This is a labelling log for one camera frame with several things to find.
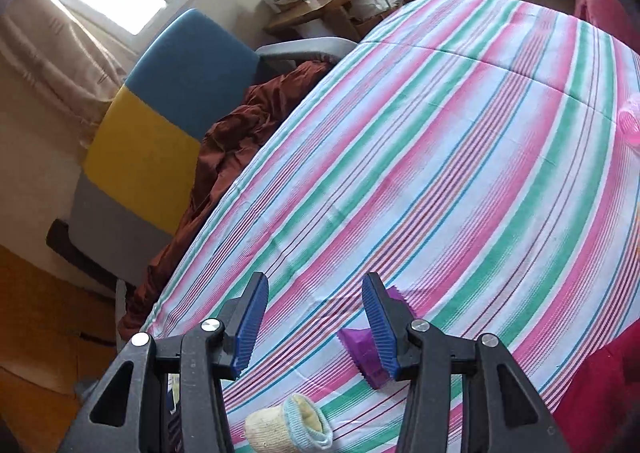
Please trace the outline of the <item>tricolour headboard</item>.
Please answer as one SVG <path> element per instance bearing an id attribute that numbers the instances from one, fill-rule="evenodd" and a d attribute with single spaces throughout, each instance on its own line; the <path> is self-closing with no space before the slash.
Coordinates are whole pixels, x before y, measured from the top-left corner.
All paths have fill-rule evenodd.
<path id="1" fill-rule="evenodd" d="M 141 284 L 171 241 L 194 181 L 205 132 L 257 80 L 254 50 L 190 9 L 146 49 L 87 150 L 70 214 L 48 246 L 96 283 Z"/>

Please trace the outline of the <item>pink patterned curtain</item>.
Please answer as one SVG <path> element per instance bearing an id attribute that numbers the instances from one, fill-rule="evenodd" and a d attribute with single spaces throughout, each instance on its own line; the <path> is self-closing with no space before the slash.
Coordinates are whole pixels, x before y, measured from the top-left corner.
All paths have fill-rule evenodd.
<path id="1" fill-rule="evenodd" d="M 60 0 L 11 0 L 1 14 L 1 54 L 88 139 L 126 78 L 116 57 Z"/>

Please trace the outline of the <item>wooden desk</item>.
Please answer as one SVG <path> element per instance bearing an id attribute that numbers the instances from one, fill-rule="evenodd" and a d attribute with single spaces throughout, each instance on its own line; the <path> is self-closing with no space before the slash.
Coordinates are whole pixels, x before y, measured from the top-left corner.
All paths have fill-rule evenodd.
<path id="1" fill-rule="evenodd" d="M 345 9 L 345 4 L 351 1 L 307 0 L 300 2 L 292 9 L 273 15 L 270 22 L 264 27 L 264 31 L 270 36 L 288 40 L 296 27 L 320 20 L 329 29 L 330 36 L 358 42 L 362 37 L 348 18 Z"/>

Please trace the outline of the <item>maroon blanket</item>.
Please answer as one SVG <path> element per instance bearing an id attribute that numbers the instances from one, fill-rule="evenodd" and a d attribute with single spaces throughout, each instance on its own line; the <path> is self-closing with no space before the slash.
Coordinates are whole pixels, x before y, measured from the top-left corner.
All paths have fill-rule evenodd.
<path id="1" fill-rule="evenodd" d="M 306 61 L 287 74 L 254 84 L 230 114 L 205 133 L 198 152 L 189 205 L 178 229 L 145 270 L 140 286 L 127 301 L 117 324 L 118 335 L 129 340 L 139 332 L 164 288 L 205 222 L 242 171 L 288 119 L 294 109 L 334 67 Z"/>

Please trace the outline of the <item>small purple snack packet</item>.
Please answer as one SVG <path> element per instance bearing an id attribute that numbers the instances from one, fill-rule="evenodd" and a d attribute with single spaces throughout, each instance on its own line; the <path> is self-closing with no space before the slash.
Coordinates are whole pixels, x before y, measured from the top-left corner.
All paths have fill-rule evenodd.
<path id="1" fill-rule="evenodd" d="M 343 327 L 337 332 L 337 338 L 372 389 L 382 388 L 393 378 L 381 362 L 371 329 Z"/>

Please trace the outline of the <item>red quilt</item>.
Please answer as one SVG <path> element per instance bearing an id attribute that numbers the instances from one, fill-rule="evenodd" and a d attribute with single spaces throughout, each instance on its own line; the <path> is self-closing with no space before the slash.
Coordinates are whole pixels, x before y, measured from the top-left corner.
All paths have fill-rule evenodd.
<path id="1" fill-rule="evenodd" d="M 639 450 L 639 324 L 582 361 L 553 413 L 572 452 Z"/>

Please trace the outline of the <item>cream sock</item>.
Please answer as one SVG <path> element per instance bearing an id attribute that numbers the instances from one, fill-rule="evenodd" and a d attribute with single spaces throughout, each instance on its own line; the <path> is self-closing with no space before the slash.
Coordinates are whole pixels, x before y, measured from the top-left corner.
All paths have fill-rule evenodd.
<path id="1" fill-rule="evenodd" d="M 329 452 L 333 430 L 306 395 L 293 393 L 276 407 L 245 418 L 244 436 L 254 452 Z"/>

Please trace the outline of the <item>striped bed sheet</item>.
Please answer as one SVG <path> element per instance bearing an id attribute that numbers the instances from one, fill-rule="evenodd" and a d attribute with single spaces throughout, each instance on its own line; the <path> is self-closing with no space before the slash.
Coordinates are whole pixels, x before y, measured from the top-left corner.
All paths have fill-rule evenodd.
<path id="1" fill-rule="evenodd" d="M 407 387 L 338 340 L 375 272 L 441 331 L 497 335 L 555 407 L 639 316 L 639 158 L 616 128 L 634 50 L 518 0 L 418 0 L 371 31 L 234 181 L 144 329 L 180 335 L 266 274 L 250 366 L 224 387 L 234 447 L 287 395 L 337 452 L 390 451 Z"/>

